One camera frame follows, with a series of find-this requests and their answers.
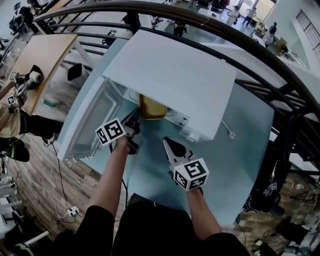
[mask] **wooden table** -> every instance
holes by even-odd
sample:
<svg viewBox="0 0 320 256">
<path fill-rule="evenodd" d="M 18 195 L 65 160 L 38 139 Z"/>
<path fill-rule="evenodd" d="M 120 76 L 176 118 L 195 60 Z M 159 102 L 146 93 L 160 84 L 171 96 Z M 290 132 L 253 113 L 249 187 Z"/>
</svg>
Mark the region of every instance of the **wooden table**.
<svg viewBox="0 0 320 256">
<path fill-rule="evenodd" d="M 65 5 L 67 5 L 70 2 L 70 0 L 60 0 L 59 2 L 57 2 L 54 6 L 52 6 L 48 12 L 53 12 L 56 11 L 62 7 L 64 7 Z"/>
<path fill-rule="evenodd" d="M 208 9 L 205 9 L 205 8 L 200 8 L 199 11 L 198 11 L 199 14 L 202 14 L 202 15 L 205 15 L 205 16 L 209 16 L 210 18 L 213 18 L 217 21 L 220 21 L 222 23 L 224 23 L 224 21 L 218 17 L 218 15 L 214 12 L 214 11 L 211 11 L 211 10 L 208 10 Z"/>
<path fill-rule="evenodd" d="M 263 47 L 266 47 L 265 41 L 262 38 L 260 38 L 259 36 L 257 36 L 256 34 L 252 35 L 252 39 L 257 40 L 260 45 L 262 45 Z"/>
<path fill-rule="evenodd" d="M 44 88 L 50 83 L 57 68 L 73 47 L 76 48 L 86 61 L 88 58 L 91 59 L 78 42 L 77 37 L 74 34 L 37 35 L 33 36 L 24 48 L 12 72 L 24 75 L 31 71 L 33 65 L 36 65 L 43 73 L 41 84 L 37 88 L 28 91 L 23 109 L 29 115 L 33 114 Z"/>
</svg>

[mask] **power strip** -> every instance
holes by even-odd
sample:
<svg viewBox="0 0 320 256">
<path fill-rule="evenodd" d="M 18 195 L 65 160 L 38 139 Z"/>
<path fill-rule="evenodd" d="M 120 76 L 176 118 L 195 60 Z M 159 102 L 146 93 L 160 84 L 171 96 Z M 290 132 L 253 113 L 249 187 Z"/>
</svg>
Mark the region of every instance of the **power strip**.
<svg viewBox="0 0 320 256">
<path fill-rule="evenodd" d="M 69 214 L 70 216 L 76 216 L 78 213 L 79 213 L 79 208 L 78 207 L 76 207 L 76 206 L 74 206 L 74 207 L 72 207 L 71 209 L 68 209 L 67 211 L 66 211 L 66 213 L 67 214 Z"/>
</svg>

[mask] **light blue table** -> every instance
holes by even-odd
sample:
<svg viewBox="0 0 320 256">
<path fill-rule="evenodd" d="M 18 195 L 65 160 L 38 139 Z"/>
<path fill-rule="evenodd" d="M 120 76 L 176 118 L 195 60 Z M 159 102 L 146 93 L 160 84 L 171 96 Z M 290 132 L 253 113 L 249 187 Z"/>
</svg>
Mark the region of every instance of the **light blue table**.
<svg viewBox="0 0 320 256">
<path fill-rule="evenodd" d="M 125 40 L 117 39 L 90 74 L 67 116 L 58 138 L 60 143 L 89 88 L 125 43 Z M 124 100 L 116 117 L 122 120 L 136 107 Z M 221 124 L 214 140 L 189 143 L 192 151 L 199 158 L 204 158 L 210 171 L 203 187 L 204 197 L 221 224 L 234 222 L 250 194 L 265 155 L 273 116 L 272 108 L 235 84 L 223 120 L 236 133 L 236 138 L 231 140 L 227 129 Z M 185 191 L 168 174 L 170 164 L 162 142 L 164 137 L 184 140 L 179 135 L 179 127 L 165 119 L 141 120 L 140 138 L 143 144 L 138 155 L 128 157 L 124 181 L 132 193 L 189 212 Z M 90 160 L 82 161 L 102 174 L 109 156 L 109 147 L 99 147 Z"/>
</svg>

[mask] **power cord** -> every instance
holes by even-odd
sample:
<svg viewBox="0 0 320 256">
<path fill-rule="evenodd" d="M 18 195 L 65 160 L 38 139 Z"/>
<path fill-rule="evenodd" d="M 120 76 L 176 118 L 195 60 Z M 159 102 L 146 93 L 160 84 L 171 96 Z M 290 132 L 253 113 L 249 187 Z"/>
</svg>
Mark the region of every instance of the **power cord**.
<svg viewBox="0 0 320 256">
<path fill-rule="evenodd" d="M 233 132 L 233 131 L 229 128 L 229 126 L 225 123 L 225 121 L 223 121 L 223 120 L 221 119 L 221 123 L 223 123 L 223 125 L 225 126 L 225 128 L 228 130 L 229 138 L 230 138 L 231 140 L 233 140 L 234 138 L 236 138 L 236 133 Z"/>
<path fill-rule="evenodd" d="M 76 214 L 79 215 L 81 218 L 84 218 L 84 216 L 80 215 L 78 212 Z"/>
<path fill-rule="evenodd" d="M 22 163 L 22 165 L 23 165 L 24 170 L 25 170 L 25 173 L 26 173 L 26 175 L 29 177 L 30 181 L 31 181 L 32 183 L 34 183 L 36 186 L 38 186 L 39 188 L 41 188 L 41 189 L 43 189 L 44 191 L 46 191 L 46 192 L 50 195 L 50 197 L 51 197 L 51 199 L 52 199 L 52 201 L 53 201 L 53 203 L 54 203 L 54 208 L 55 208 L 56 215 L 57 215 L 59 218 L 62 218 L 62 219 L 65 218 L 65 217 L 67 216 L 67 213 L 66 213 L 64 216 L 60 216 L 60 215 L 59 215 L 58 210 L 57 210 L 56 202 L 55 202 L 54 198 L 52 197 L 51 193 L 50 193 L 48 190 L 46 190 L 44 187 L 42 187 L 42 186 L 40 186 L 38 183 L 36 183 L 36 182 L 30 177 L 30 175 L 29 175 L 29 173 L 28 173 L 28 170 L 27 170 L 27 168 L 26 168 L 26 166 L 25 166 L 25 163 Z"/>
<path fill-rule="evenodd" d="M 112 147 L 111 143 L 109 144 L 109 150 L 110 150 L 110 153 L 113 152 L 113 147 Z M 124 179 L 122 179 L 122 184 L 123 184 L 123 186 L 125 188 L 125 208 L 127 208 L 127 206 L 128 206 L 128 188 L 127 188 L 127 186 L 125 184 Z"/>
<path fill-rule="evenodd" d="M 61 183 L 61 187 L 62 187 L 62 192 L 63 192 L 63 196 L 64 196 L 65 205 L 66 205 L 66 207 L 68 207 L 68 209 L 70 210 L 71 208 L 70 208 L 70 206 L 69 206 L 68 203 L 67 203 L 67 196 L 66 196 L 66 193 L 65 193 L 64 184 L 62 183 L 62 173 L 61 173 L 61 167 L 60 167 L 60 160 L 59 160 L 59 158 L 58 158 L 58 154 L 57 154 L 56 148 L 55 148 L 55 146 L 54 146 L 53 143 L 52 143 L 52 147 L 53 147 L 53 149 L 54 149 L 56 159 L 58 160 L 59 174 L 60 174 L 60 183 Z"/>
<path fill-rule="evenodd" d="M 239 223 L 237 223 L 237 224 L 238 224 L 238 226 L 239 226 L 240 231 L 243 233 L 243 236 L 244 236 L 244 244 L 243 244 L 243 246 L 244 246 L 244 248 L 248 251 L 248 249 L 247 249 L 247 247 L 246 247 L 246 244 L 247 244 L 247 236 L 246 236 L 246 233 L 243 231 L 243 229 L 242 229 L 242 227 L 239 225 Z"/>
<path fill-rule="evenodd" d="M 204 24 L 206 24 L 208 21 L 210 20 L 210 17 L 208 17 L 208 19 L 204 22 L 204 23 L 202 23 L 200 26 L 203 26 Z M 196 36 L 196 34 L 195 34 L 195 29 L 196 29 L 196 27 L 192 30 L 192 33 L 194 34 L 194 41 L 197 43 L 197 36 Z"/>
</svg>

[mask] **yellow container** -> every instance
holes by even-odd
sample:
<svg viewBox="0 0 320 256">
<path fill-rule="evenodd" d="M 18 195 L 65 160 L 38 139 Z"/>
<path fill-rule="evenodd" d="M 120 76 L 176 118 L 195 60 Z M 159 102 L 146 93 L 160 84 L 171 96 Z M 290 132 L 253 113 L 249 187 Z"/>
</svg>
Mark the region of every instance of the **yellow container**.
<svg viewBox="0 0 320 256">
<path fill-rule="evenodd" d="M 139 94 L 139 113 L 143 119 L 159 120 L 167 114 L 168 108 L 142 94 Z"/>
</svg>

